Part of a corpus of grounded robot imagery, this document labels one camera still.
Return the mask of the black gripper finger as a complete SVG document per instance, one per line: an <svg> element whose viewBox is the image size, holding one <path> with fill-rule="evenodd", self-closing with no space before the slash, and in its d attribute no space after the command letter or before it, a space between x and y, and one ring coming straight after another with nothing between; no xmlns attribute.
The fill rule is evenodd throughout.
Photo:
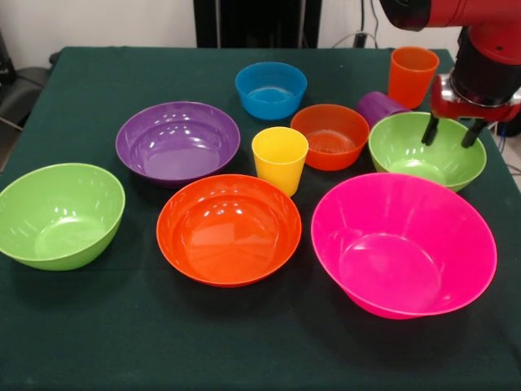
<svg viewBox="0 0 521 391"><path fill-rule="evenodd" d="M438 124L440 119L436 117L433 113L430 115L427 127L422 136L421 143L426 146L431 146L436 138L438 132Z"/></svg>
<svg viewBox="0 0 521 391"><path fill-rule="evenodd" d="M473 125L467 130L462 140L462 147L472 147L479 137L481 131L487 127L486 120L475 120Z"/></svg>

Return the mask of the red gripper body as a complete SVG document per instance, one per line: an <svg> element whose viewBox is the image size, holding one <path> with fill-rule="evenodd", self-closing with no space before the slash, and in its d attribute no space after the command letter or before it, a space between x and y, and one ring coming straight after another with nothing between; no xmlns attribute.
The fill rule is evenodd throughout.
<svg viewBox="0 0 521 391"><path fill-rule="evenodd" d="M488 122L511 121L520 110L520 90L499 106L484 106L461 98L450 83L450 75L436 75L431 87L431 113L453 120L478 118Z"/></svg>

